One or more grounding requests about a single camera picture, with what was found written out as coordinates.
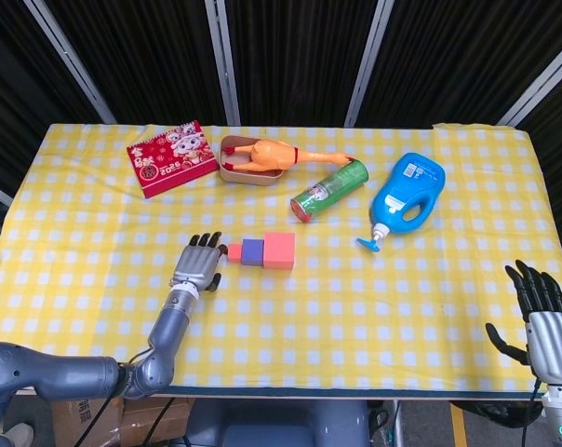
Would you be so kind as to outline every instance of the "cardboard box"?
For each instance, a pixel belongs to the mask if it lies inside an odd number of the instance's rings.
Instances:
[[[90,425],[103,402],[105,399],[52,402],[51,413],[56,447],[73,447]],[[112,400],[81,447],[118,445],[123,409],[121,399]]]
[[[142,444],[169,398],[117,399],[108,405],[82,447],[133,447]],[[53,402],[56,447],[72,447],[87,429],[105,400]],[[169,440],[186,433],[194,399],[176,398],[159,421],[151,442]]]
[[[120,427],[122,447],[141,445],[149,433],[153,422],[166,406],[169,398],[149,398],[144,400],[125,400],[124,415]],[[170,440],[186,434],[188,416],[194,399],[177,398],[163,415],[151,442]]]

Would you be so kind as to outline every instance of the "person's foot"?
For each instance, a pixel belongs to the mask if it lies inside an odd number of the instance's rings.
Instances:
[[[16,424],[4,435],[12,441],[14,447],[31,447],[33,445],[33,428],[26,424]]]

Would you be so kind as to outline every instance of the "gingham tablecloth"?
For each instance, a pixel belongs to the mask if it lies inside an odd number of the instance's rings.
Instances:
[[[529,369],[500,355],[484,331],[491,321],[509,343],[525,345],[504,273],[516,258],[562,287],[562,251],[526,133],[205,128],[216,151],[223,136],[236,134],[361,159],[366,186],[303,224],[289,199],[334,167],[295,166],[270,187],[225,183],[212,173],[144,199],[126,147],[164,129],[50,128],[0,238],[0,340],[127,360],[146,347],[192,234],[221,230],[224,242],[240,242],[273,228],[296,232],[294,270],[223,260],[220,288],[202,295],[170,391],[267,394],[258,388],[272,386],[473,396],[532,389]],[[355,238],[369,235],[369,202],[409,151],[444,167],[445,190],[420,230],[390,235],[373,255]]]

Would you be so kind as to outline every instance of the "orange rubber chicken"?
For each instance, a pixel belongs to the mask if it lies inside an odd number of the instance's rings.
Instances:
[[[223,152],[230,156],[235,152],[250,154],[251,161],[239,165],[224,163],[227,170],[250,170],[263,172],[271,169],[286,170],[297,163],[307,161],[327,162],[336,165],[345,165],[353,160],[350,156],[335,152],[332,154],[319,154],[307,152],[293,147],[286,142],[272,142],[269,140],[258,140],[249,146],[225,147]]]

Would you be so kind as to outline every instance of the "blue detergent bottle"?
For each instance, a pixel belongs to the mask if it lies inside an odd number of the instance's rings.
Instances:
[[[357,241],[371,251],[380,251],[378,240],[390,232],[407,233],[418,229],[432,212],[444,186],[445,171],[440,165],[420,154],[405,154],[372,202],[372,240],[359,238]],[[406,220],[405,214],[417,205],[420,205],[420,213]]]

